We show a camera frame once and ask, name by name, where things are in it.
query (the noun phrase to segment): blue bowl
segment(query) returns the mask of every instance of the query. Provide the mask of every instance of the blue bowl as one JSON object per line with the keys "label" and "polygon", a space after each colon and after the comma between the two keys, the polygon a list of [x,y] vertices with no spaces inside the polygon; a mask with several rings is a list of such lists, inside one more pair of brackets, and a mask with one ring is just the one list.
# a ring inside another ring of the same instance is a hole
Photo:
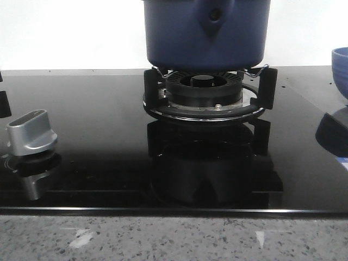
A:
{"label": "blue bowl", "polygon": [[348,47],[332,51],[332,73],[337,89],[348,99]]}

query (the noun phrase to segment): blue pot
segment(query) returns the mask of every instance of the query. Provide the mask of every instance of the blue pot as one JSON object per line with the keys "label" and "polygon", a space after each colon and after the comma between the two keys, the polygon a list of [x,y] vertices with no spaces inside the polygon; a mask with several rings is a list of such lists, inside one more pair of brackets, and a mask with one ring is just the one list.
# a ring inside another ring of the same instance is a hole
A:
{"label": "blue pot", "polygon": [[225,72],[263,59],[270,0],[144,0],[147,57],[175,71]]}
{"label": "blue pot", "polygon": [[348,99],[348,47],[332,51],[332,73],[337,89]]}

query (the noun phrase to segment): white wall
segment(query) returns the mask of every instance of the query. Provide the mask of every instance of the white wall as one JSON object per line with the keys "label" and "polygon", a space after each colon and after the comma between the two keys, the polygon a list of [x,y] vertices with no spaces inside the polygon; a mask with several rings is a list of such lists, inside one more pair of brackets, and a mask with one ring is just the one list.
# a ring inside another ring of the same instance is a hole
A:
{"label": "white wall", "polygon": [[[329,65],[347,0],[272,0],[263,63]],[[141,0],[0,0],[0,69],[146,68]]]}

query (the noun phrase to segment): pot handle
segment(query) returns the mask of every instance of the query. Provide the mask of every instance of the pot handle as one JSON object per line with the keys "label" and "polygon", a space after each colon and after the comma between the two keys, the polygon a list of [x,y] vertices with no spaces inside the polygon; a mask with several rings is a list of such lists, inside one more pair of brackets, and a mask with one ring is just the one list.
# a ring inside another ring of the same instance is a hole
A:
{"label": "pot handle", "polygon": [[214,34],[233,11],[235,0],[195,0],[196,16],[207,32]]}

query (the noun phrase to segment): speckled granite countertop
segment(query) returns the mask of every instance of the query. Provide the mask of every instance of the speckled granite countertop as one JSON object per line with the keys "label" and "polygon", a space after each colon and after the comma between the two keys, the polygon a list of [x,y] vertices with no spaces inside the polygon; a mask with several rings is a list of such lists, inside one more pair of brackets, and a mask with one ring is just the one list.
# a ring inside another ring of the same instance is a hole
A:
{"label": "speckled granite countertop", "polygon": [[348,221],[0,216],[0,260],[348,260]]}

